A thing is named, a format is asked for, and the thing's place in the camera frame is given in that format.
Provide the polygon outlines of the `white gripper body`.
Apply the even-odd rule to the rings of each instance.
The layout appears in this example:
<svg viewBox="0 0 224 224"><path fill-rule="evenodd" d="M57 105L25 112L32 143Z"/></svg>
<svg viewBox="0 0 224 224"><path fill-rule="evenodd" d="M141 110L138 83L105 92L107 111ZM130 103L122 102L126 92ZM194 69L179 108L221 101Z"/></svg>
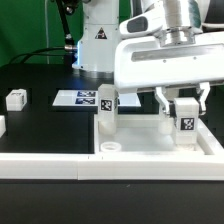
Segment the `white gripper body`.
<svg viewBox="0 0 224 224"><path fill-rule="evenodd" d="M185 14L168 24L148 11L120 24L114 85L120 93L224 83L224 31L204 33Z"/></svg>

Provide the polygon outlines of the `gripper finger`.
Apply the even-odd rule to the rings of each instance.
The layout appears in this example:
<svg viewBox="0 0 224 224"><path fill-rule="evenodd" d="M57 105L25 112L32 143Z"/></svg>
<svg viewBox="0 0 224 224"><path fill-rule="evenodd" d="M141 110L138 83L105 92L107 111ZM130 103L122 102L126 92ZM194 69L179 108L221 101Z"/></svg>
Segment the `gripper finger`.
<svg viewBox="0 0 224 224"><path fill-rule="evenodd" d="M199 112L201 115L204 115L206 113L206 99L210 92L210 83L209 82L203 82L199 83L196 89L197 94L199 95Z"/></svg>
<svg viewBox="0 0 224 224"><path fill-rule="evenodd" d="M174 98L176 97L176 90L156 87L154 93L161 111L167 117L173 117L175 115Z"/></svg>

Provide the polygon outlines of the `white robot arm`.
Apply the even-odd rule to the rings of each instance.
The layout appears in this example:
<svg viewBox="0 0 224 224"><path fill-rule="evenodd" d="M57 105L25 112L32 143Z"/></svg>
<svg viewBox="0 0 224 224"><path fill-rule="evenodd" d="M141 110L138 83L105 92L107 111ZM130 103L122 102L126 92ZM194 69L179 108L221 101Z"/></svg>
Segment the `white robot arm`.
<svg viewBox="0 0 224 224"><path fill-rule="evenodd" d="M119 0L83 0L84 34L73 67L92 77L114 75L120 93L196 87L206 110L209 87L224 83L224 32L205 33L210 0L130 0L131 18L118 21Z"/></svg>

